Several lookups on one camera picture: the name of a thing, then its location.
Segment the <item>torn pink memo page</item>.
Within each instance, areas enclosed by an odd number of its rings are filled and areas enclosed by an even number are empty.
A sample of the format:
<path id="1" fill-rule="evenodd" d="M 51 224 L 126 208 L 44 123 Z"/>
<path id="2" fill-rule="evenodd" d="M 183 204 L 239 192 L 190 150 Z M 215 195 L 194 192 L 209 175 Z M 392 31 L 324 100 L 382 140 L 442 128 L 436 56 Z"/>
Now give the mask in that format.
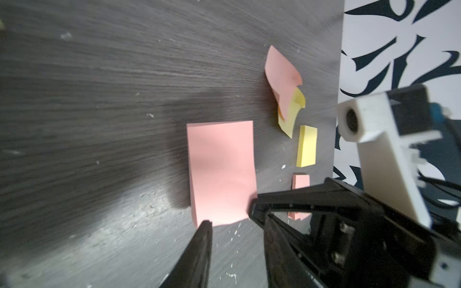
<path id="1" fill-rule="evenodd" d="M 282 118 L 286 120 L 295 89 L 303 84 L 301 75 L 274 46 L 270 46 L 268 50 L 264 72 L 276 97 Z"/>

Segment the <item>large pink memo pad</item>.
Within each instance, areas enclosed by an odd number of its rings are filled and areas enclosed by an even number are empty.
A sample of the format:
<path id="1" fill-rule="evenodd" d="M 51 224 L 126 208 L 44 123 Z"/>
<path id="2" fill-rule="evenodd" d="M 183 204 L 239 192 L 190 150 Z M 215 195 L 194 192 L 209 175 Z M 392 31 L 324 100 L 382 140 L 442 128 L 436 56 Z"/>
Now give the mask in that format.
<path id="1" fill-rule="evenodd" d="M 253 121 L 188 124 L 187 150 L 194 225 L 247 219 L 257 197 Z"/>

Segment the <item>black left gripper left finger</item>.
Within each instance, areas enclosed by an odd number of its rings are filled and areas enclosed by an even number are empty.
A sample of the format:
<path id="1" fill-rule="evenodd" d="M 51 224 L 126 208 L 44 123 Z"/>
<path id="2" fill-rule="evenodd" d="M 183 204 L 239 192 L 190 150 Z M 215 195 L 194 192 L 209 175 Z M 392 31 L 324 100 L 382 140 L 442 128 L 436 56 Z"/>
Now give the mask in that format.
<path id="1" fill-rule="evenodd" d="M 212 223 L 203 221 L 160 288 L 206 288 L 212 254 Z"/>

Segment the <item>torn yellow memo page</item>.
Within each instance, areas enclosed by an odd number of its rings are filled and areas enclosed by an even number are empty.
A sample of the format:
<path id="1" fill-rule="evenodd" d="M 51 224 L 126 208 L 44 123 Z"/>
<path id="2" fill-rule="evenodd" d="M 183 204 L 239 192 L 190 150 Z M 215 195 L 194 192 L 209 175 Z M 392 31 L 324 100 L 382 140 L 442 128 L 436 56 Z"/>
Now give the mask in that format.
<path id="1" fill-rule="evenodd" d="M 286 118 L 282 117 L 280 109 L 278 109 L 278 125 L 289 138 L 292 139 L 294 125 L 297 115 L 301 109 L 306 107 L 306 98 L 299 88 L 296 88 L 289 103 L 288 114 Z"/>

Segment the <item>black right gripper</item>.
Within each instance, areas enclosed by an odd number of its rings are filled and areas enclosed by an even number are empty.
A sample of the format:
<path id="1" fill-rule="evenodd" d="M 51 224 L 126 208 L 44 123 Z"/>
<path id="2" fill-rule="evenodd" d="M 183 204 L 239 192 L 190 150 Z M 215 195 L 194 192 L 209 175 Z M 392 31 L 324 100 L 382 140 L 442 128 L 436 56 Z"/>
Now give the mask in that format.
<path id="1" fill-rule="evenodd" d="M 264 193 L 250 202 L 260 227 L 270 212 L 309 212 L 306 262 L 328 286 L 443 288 L 461 285 L 461 244 L 343 181 Z"/>

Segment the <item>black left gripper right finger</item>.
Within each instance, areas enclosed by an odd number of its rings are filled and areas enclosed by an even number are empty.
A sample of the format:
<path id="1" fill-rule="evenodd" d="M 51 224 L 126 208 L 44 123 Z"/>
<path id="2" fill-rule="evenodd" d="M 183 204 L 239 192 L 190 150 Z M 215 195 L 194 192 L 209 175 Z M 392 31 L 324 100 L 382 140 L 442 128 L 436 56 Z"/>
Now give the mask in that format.
<path id="1" fill-rule="evenodd" d="M 312 271 L 295 254 L 271 215 L 264 224 L 264 252 L 270 288 L 322 288 Z"/>

